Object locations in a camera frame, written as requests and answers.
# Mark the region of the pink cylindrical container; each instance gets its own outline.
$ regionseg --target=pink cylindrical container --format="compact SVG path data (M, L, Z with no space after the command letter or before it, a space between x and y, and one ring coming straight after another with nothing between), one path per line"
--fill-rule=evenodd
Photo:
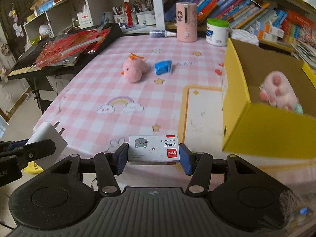
M195 42L198 38L196 3L176 3L177 39L181 42Z

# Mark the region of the stuffed toy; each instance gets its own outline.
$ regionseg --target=stuffed toy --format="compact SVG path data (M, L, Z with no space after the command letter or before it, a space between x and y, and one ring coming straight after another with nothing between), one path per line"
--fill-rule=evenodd
M303 113L290 82L282 72L273 71L268 74L260 90L260 100L269 102L271 106Z
M124 75L127 81L131 83L138 82L142 78L142 74L149 69L147 63L142 60L143 58L131 53L124 62L121 74Z

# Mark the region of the white power adapter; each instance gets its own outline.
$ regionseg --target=white power adapter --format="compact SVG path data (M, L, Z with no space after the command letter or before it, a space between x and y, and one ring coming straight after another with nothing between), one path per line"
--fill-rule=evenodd
M64 138L61 137L61 134L65 129L62 128L60 132L57 132L55 129L58 126L58 124L59 122L52 126L48 122L43 122L26 143L30 144L37 141L43 141L46 139L51 139L55 143L56 150L54 154L35 161L36 164L38 164L42 169L48 169L50 166L54 165L59 156L61 155L61 153L63 152L63 150L67 146L67 142L64 140Z

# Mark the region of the pink plush toy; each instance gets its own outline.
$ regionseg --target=pink plush toy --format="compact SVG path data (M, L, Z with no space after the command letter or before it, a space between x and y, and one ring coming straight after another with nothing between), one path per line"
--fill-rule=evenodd
M142 78L142 73L145 73L149 66L145 61L144 57L137 56L135 54L129 55L129 58L123 64L123 71L125 79L131 83L136 83Z
M290 82L282 72L273 71L268 74L260 90L260 100L268 101L271 106L303 113Z

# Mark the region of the red heart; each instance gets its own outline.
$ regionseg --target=red heart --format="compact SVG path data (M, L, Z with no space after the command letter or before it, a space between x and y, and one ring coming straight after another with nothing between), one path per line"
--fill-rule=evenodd
M220 71L219 69L215 69L214 71L215 71L215 73L216 73L217 75L219 75L219 76L221 76L221 75L223 74L223 72Z

